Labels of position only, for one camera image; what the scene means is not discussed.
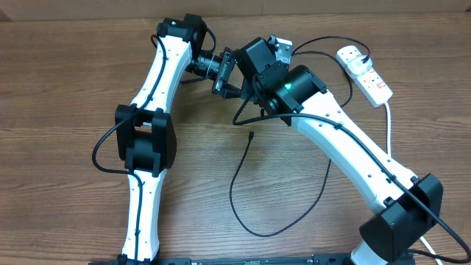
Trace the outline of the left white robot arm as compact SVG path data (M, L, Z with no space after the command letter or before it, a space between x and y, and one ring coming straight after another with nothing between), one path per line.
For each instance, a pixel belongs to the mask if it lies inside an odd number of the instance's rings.
M172 167L177 139L171 106L184 72L213 80L212 91L225 99L241 90L228 84L233 61L202 49L209 28L199 15L165 19L152 41L155 58L147 78L129 105L115 112L118 154L130 185L127 238L117 264L156 264L160 250L157 235L163 182Z

